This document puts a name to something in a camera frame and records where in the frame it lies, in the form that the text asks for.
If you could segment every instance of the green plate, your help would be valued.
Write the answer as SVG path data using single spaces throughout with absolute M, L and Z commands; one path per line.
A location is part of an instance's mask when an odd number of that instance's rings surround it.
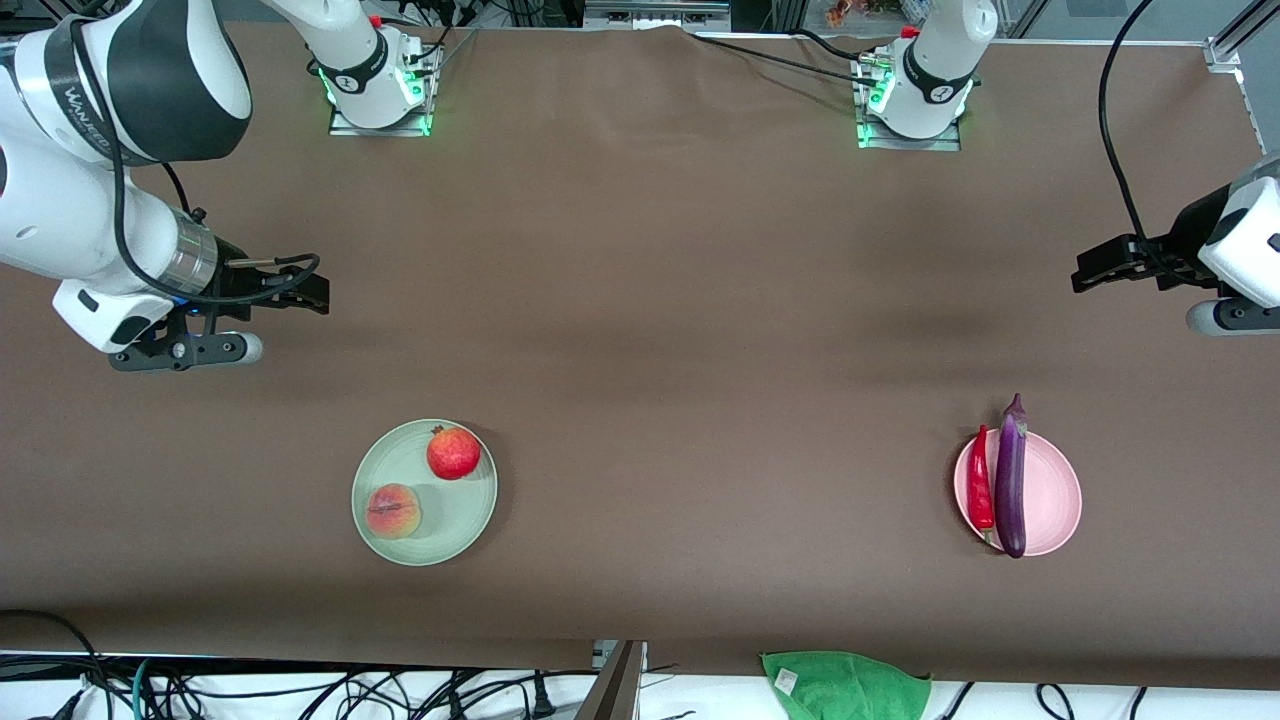
M 480 464 L 458 480 L 442 480 L 426 466 L 426 443 L 435 428 L 470 429 L 449 420 L 413 420 L 387 433 L 365 454 L 351 486 L 351 515 L 365 544 L 392 562 L 435 565 L 457 556 L 480 537 L 498 505 L 498 469 L 480 436 Z M 422 523 L 407 538 L 384 539 L 369 532 L 365 509 L 387 483 L 417 493 Z

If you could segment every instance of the purple eggplant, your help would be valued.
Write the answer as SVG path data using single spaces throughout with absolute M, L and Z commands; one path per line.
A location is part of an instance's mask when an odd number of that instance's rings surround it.
M 996 456 L 996 533 L 1010 557 L 1027 552 L 1027 518 L 1023 512 L 1023 470 L 1027 465 L 1027 411 L 1018 393 L 1005 409 Z

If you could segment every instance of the red chili pepper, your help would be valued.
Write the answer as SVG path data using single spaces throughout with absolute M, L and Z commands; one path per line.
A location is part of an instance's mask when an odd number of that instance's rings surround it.
M 987 425 L 978 428 L 969 454 L 969 521 L 991 544 L 996 515 L 991 510 L 991 479 L 987 474 Z

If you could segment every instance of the white tag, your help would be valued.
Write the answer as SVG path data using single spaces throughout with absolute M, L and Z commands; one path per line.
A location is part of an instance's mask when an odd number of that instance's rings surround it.
M 778 679 L 773 680 L 773 687 L 778 688 L 782 694 L 791 697 L 791 691 L 796 689 L 796 680 L 799 678 L 800 675 L 782 667 L 778 670 Z

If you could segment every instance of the brown tabletop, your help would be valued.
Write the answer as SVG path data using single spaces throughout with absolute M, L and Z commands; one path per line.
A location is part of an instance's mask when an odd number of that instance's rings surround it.
M 252 127 L 179 170 L 251 254 L 320 252 L 333 314 L 255 313 L 251 368 L 125 375 L 52 281 L 0 268 L 5 606 L 110 651 L 573 666 L 636 637 L 689 671 L 845 648 L 1280 687 L 1280 340 L 1192 334 L 1198 291 L 1071 293 L 1128 227 L 1105 47 L 993 46 L 964 150 L 913 154 L 858 149 L 847 85 L 675 29 L 483 32 L 433 137 L 330 138 L 291 28 L 232 35 Z M 1125 50 L 1111 124 L 1153 232 L 1258 156 L 1194 47 Z M 1023 561 L 950 487 L 1014 392 L 1084 493 Z M 401 568 L 357 536 L 352 474 L 435 416 L 493 448 L 499 507 Z

